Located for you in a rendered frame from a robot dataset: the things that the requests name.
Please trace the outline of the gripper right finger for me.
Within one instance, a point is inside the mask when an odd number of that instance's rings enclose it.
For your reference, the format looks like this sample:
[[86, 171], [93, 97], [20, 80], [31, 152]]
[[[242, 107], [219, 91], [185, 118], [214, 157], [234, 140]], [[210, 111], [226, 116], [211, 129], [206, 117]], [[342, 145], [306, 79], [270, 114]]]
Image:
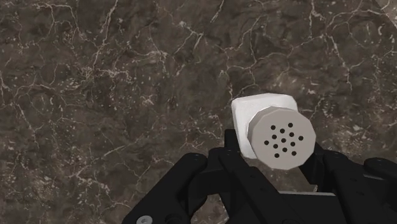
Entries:
[[397, 163], [372, 157], [361, 165], [316, 144], [299, 169], [319, 192], [337, 196], [347, 224], [397, 224]]

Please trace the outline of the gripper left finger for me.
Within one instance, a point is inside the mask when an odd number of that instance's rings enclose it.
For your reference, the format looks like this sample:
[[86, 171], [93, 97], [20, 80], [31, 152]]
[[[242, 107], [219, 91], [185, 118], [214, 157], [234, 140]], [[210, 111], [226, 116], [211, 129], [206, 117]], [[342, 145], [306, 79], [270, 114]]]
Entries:
[[183, 155], [124, 217], [122, 224], [192, 224], [208, 196], [219, 195], [227, 224], [281, 224], [278, 191], [240, 155], [235, 131], [207, 156]]

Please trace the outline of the white salt shaker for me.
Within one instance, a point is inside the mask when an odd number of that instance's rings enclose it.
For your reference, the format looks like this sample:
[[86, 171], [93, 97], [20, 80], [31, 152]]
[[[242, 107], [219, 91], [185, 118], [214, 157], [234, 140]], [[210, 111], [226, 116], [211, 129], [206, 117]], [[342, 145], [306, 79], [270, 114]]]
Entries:
[[316, 133], [292, 96], [239, 97], [232, 101], [231, 109], [242, 156], [287, 171], [303, 165], [313, 154]]

